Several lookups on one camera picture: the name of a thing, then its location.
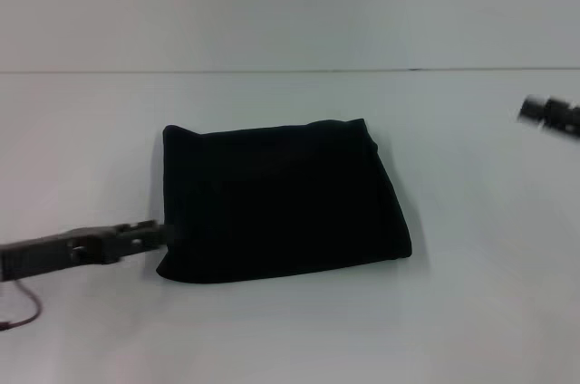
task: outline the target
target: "black object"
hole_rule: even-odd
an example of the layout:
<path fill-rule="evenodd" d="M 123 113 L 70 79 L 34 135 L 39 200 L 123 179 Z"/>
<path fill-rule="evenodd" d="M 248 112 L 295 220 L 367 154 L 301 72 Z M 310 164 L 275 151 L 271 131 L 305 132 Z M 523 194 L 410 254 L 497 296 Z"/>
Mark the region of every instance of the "black object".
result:
<path fill-rule="evenodd" d="M 78 228 L 59 235 L 0 246 L 2 281 L 83 264 L 114 264 L 125 255 L 159 248 L 166 229 L 155 221 Z"/>
<path fill-rule="evenodd" d="M 546 102 L 527 98 L 519 117 L 541 124 L 549 130 L 580 137 L 580 108 L 571 108 L 569 103 L 549 99 Z"/>
<path fill-rule="evenodd" d="M 157 272 L 222 283 L 397 259 L 411 240 L 364 120 L 199 135 L 168 126 Z"/>

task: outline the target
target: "white wall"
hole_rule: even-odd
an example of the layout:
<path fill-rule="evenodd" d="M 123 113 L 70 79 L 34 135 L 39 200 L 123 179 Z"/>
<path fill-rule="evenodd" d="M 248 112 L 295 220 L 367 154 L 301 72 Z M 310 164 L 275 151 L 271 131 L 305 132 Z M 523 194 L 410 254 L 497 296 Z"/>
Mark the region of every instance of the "white wall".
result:
<path fill-rule="evenodd" d="M 580 66 L 578 0 L 0 0 L 0 71 Z"/>
<path fill-rule="evenodd" d="M 167 124 L 364 117 L 415 248 L 214 286 L 162 281 L 162 253 L 33 277 L 45 315 L 0 337 L 3 382 L 577 382 L 580 149 L 516 117 L 580 103 L 580 72 L 192 72 L 576 67 L 578 8 L 0 0 L 0 243 L 162 220 Z M 0 320 L 29 313 L 0 293 Z"/>

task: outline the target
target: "black fabric bag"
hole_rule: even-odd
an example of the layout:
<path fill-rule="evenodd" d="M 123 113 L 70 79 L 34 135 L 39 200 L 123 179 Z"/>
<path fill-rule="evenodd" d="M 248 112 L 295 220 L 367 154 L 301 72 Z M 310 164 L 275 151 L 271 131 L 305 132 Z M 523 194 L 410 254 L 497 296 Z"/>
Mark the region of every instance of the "black fabric bag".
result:
<path fill-rule="evenodd" d="M 223 283 L 397 259 L 409 231 L 364 120 L 163 131 L 159 275 Z"/>

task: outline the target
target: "black metal clamp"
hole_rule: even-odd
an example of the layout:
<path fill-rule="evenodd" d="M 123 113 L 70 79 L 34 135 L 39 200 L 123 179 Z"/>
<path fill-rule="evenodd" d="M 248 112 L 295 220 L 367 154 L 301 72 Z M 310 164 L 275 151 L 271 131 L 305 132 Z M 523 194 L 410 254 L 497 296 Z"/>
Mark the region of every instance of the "black metal clamp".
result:
<path fill-rule="evenodd" d="M 549 130 L 580 138 L 580 107 L 556 99 L 542 102 L 527 98 L 519 112 L 521 119 L 533 121 Z"/>
<path fill-rule="evenodd" d="M 7 282 L 83 264 L 114 264 L 125 255 L 166 243 L 167 230 L 156 221 L 136 225 L 87 227 L 0 246 L 0 280 Z"/>

